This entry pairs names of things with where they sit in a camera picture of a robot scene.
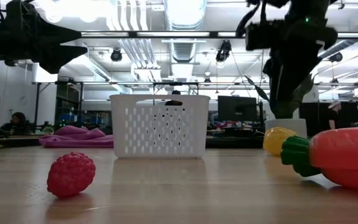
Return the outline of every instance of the wooden table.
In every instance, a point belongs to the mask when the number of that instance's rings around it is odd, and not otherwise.
[[[47,192],[47,174],[70,151],[0,150],[0,223],[358,224],[358,192],[322,176],[302,179],[260,149],[166,161],[78,149],[94,159],[96,177],[83,194],[58,200]]]

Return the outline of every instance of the person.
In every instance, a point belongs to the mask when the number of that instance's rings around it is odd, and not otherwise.
[[[338,128],[339,116],[338,112],[341,110],[341,102],[335,101],[328,106],[323,117],[323,131]]]
[[[180,91],[173,90],[172,94],[173,95],[180,95]],[[182,102],[176,101],[176,100],[170,100],[170,101],[165,103],[165,106],[181,106],[181,105],[182,105]]]
[[[21,112],[14,113],[11,122],[2,125],[0,129],[13,135],[28,135],[32,132],[30,123]]]

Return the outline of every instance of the red fruit toy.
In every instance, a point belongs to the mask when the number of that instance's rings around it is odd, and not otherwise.
[[[303,177],[322,173],[334,183],[358,189],[358,128],[324,131],[310,141],[289,137],[282,149],[282,163]]]
[[[61,156],[50,167],[48,191],[58,198],[79,194],[92,184],[95,170],[93,160],[83,153]]]

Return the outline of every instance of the ceiling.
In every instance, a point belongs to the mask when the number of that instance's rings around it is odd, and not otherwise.
[[[192,4],[191,0],[181,0],[183,4]],[[45,12],[51,10],[45,7],[45,3],[50,0],[38,0],[34,4],[42,16]],[[71,28],[74,30],[109,30],[106,25],[106,18],[111,15],[109,1],[76,1],[76,6],[68,9],[59,9],[64,12],[65,17],[56,23],[56,25]],[[150,30],[166,30],[163,0],[147,0],[147,26]],[[127,21],[130,21],[130,7],[127,2]],[[347,0],[346,6],[342,10],[338,10],[339,4],[330,6],[326,17],[328,18],[328,26],[333,26],[337,31],[358,31],[358,1]],[[207,0],[206,14],[204,17],[204,30],[234,31],[238,22],[251,8],[247,8],[244,1],[225,1],[225,0]],[[267,19],[281,19],[287,13],[288,6],[282,9],[273,7],[267,8]],[[80,19],[83,15],[92,15],[97,17],[94,22],[83,22]],[[259,20],[257,12],[253,22]],[[82,43],[89,48],[89,57],[95,61],[100,67],[109,73],[115,81],[133,82],[134,77],[131,75],[132,62],[126,53],[122,50],[122,60],[120,62],[112,62],[110,54],[113,48],[122,48],[117,39],[83,39]],[[162,39],[152,39],[152,48],[155,58],[161,68],[161,78],[172,79],[172,60],[170,56],[169,44],[162,43]],[[192,76],[188,81],[202,82],[206,77],[205,73],[209,72],[212,82],[241,82],[241,75],[251,77],[255,82],[269,82],[268,78],[261,75],[261,68],[269,57],[268,50],[255,50],[247,52],[245,50],[244,40],[231,39],[232,54],[226,60],[224,66],[216,65],[215,55],[222,40],[206,39],[205,42],[196,45],[196,56],[191,62],[193,69]],[[316,68],[318,76],[316,82],[329,82],[333,77],[341,74],[349,74],[349,72],[358,71],[358,43],[341,51],[344,56],[342,62],[331,64],[331,62],[322,62]],[[73,60],[61,70],[60,76],[69,76],[77,81],[93,82],[98,77],[80,60]],[[351,75],[341,82],[355,83],[358,82],[358,74]],[[87,90],[107,90],[110,86],[87,86]],[[214,88],[213,86],[205,86],[203,88]],[[241,86],[232,86],[231,89],[242,88]],[[320,92],[331,90],[330,86],[319,87]],[[342,86],[336,88],[329,93],[343,94],[353,90],[353,86]]]

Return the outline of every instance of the toy fruit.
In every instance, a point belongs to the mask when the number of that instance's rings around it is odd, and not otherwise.
[[[264,149],[274,156],[280,156],[283,142],[294,135],[297,133],[286,128],[270,128],[265,133]]]
[[[74,196],[92,183],[95,170],[92,159],[83,153],[61,156],[50,167],[48,191],[58,198]]]
[[[289,137],[281,158],[303,177],[322,173],[336,184],[358,189],[358,128],[324,131],[310,141]]]

